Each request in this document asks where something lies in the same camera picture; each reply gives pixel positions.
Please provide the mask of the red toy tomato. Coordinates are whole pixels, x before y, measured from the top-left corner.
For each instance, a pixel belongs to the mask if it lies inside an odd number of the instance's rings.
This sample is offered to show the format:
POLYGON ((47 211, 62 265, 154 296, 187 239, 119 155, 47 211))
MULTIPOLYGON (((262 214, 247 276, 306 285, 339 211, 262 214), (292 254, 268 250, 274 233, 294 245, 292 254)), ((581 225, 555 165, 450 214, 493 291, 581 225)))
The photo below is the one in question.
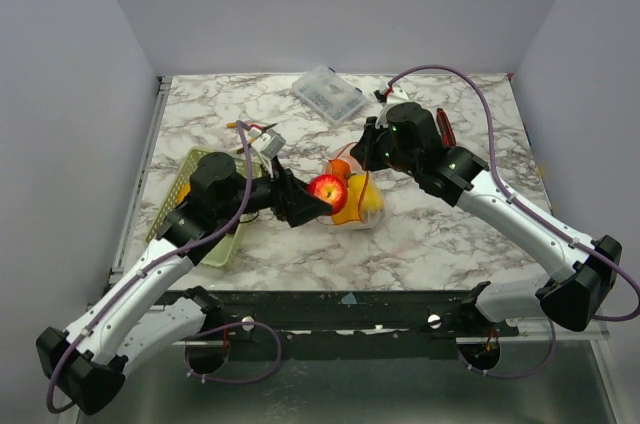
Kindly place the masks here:
POLYGON ((346 184, 332 174, 322 174, 314 178, 307 186, 307 191, 314 197, 331 206, 331 214, 340 212, 347 203, 348 190, 346 184))

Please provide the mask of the small orange toy pumpkin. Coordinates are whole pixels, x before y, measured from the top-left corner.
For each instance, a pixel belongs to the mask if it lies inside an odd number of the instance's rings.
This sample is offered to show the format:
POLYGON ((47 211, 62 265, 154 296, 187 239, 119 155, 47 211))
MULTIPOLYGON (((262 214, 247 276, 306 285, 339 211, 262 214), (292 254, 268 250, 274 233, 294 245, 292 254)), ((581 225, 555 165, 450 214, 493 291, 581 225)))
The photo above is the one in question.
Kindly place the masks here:
POLYGON ((350 164, 342 159, 332 159, 329 168, 330 174, 342 181, 347 181, 352 175, 350 164))

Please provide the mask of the clear zip top bag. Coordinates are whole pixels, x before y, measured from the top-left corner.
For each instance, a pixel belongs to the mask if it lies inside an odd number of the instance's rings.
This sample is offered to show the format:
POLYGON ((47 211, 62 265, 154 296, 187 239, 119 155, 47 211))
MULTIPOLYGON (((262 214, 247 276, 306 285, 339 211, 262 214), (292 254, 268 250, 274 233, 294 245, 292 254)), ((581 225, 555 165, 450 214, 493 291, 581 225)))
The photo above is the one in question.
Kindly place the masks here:
POLYGON ((369 229, 380 224, 387 206, 382 191, 371 173, 365 171, 351 155, 355 142, 337 148, 324 160, 322 171, 338 177, 347 188, 344 207, 333 216, 318 218, 332 229, 369 229))

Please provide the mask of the yellow toy bell pepper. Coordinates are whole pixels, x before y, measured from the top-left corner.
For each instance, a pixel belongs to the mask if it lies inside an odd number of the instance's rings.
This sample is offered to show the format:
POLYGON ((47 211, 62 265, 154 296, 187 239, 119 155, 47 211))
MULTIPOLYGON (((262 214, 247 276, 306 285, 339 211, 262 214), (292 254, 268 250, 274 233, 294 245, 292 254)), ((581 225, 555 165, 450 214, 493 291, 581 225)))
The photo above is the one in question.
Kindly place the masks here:
POLYGON ((381 191, 368 174, 353 174, 347 181, 348 206, 363 212, 377 212, 384 208, 381 191))

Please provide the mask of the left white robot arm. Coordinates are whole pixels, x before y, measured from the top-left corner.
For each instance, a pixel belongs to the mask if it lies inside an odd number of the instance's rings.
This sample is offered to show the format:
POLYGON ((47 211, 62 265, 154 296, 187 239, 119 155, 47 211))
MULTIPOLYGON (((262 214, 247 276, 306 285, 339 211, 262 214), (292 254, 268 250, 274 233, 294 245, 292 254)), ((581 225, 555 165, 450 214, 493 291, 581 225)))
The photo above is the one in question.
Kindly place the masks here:
POLYGON ((235 228, 240 217, 263 209, 290 226, 331 213, 307 183, 281 165, 273 176, 240 174, 227 153, 202 157, 190 176, 190 191, 167 216, 136 264, 85 314, 65 329, 46 328, 36 339, 49 380, 46 404, 60 413, 53 393, 60 389, 87 415, 104 409, 127 376, 149 357, 185 338, 209 339, 233 323, 222 303, 200 287, 187 291, 162 313, 149 309, 235 228))

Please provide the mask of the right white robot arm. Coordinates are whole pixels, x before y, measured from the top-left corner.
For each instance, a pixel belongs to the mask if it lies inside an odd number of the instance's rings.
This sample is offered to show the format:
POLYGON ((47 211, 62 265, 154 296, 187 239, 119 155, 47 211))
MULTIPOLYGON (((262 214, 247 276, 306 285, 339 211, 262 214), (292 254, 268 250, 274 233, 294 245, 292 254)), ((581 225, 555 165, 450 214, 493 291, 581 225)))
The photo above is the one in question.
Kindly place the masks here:
POLYGON ((532 280, 480 284, 460 323, 480 336, 496 322, 547 317, 575 332, 586 329, 612 289, 622 246, 563 224, 520 196, 499 188, 489 165, 473 152, 442 143, 432 114, 414 102, 369 117, 351 156, 367 171, 394 169, 428 195, 481 219, 515 243, 545 271, 532 280))

